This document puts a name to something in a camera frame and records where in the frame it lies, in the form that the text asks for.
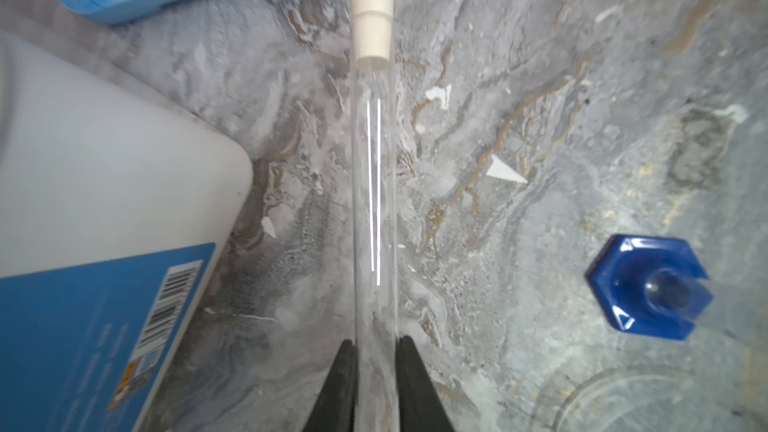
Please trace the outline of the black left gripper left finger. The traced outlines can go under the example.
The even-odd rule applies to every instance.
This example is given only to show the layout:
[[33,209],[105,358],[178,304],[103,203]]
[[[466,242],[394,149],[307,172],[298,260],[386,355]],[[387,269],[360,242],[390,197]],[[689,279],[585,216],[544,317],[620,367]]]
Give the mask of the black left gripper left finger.
[[333,360],[303,432],[350,432],[354,429],[358,349],[344,340]]

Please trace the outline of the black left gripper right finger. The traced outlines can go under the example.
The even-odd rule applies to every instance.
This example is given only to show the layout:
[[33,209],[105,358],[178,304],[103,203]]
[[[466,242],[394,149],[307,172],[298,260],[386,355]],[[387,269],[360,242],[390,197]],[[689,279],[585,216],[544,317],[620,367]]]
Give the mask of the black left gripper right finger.
[[400,430],[454,432],[434,384],[410,336],[397,339],[395,351]]

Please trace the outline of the white capped test tube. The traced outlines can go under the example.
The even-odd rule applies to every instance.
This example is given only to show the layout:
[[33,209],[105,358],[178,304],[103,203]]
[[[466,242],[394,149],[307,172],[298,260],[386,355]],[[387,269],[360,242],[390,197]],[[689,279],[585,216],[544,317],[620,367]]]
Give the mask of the white capped test tube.
[[357,431],[397,431],[395,0],[350,0]]

